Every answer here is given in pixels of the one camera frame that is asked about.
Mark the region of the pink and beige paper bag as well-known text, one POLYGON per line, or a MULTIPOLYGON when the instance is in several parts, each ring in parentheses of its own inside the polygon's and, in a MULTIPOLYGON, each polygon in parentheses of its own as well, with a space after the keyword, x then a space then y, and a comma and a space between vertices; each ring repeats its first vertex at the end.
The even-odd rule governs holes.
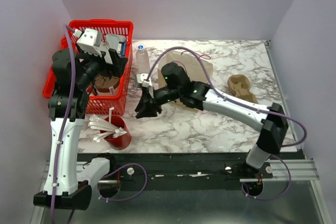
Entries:
MULTIPOLYGON (((213 70, 214 70, 213 64, 207 60, 204 60, 203 58, 200 58, 200 61, 203 63, 209 77, 212 77, 213 70)), ((208 83, 206 75, 199 61, 196 59, 195 56, 193 56, 189 52, 181 53, 181 52, 178 52, 177 50, 173 50, 173 51, 168 52, 165 56, 163 56, 158 63, 157 74, 158 74, 159 88, 166 86, 166 82, 161 73, 161 69, 164 65, 170 62, 176 63, 177 65, 184 68, 186 74, 188 75, 191 81, 200 81, 200 82, 208 83)), ((189 110, 195 113, 197 112, 197 109, 188 108, 179 99, 176 101, 170 102, 169 105, 174 106, 176 108, 189 110)))

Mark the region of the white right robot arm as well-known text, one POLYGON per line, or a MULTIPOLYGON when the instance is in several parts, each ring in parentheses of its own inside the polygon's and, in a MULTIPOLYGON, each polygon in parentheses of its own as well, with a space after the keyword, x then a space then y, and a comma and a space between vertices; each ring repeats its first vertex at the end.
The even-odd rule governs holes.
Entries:
POLYGON ((173 62, 164 65, 161 73, 166 85, 159 89, 153 88, 148 74, 137 75, 142 95, 135 109, 136 118, 156 117, 163 104, 180 100, 188 108, 222 114, 250 126, 260 135, 241 165, 242 173, 249 178, 259 174, 271 155, 280 152, 288 129, 280 104, 266 106, 222 93, 209 84, 190 80, 184 68, 173 62))

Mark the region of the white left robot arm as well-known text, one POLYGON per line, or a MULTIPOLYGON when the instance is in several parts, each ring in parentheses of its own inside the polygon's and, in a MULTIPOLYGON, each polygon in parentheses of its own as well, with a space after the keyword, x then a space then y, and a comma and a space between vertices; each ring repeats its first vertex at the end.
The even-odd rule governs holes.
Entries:
POLYGON ((61 49, 52 57, 56 77, 48 102, 52 144, 48 177, 41 192, 34 195, 35 206, 54 209, 86 210, 100 178, 116 175, 114 157, 100 154, 77 172, 77 151, 89 102, 87 88, 98 75, 121 77, 128 62, 114 49, 102 56, 73 49, 61 49))

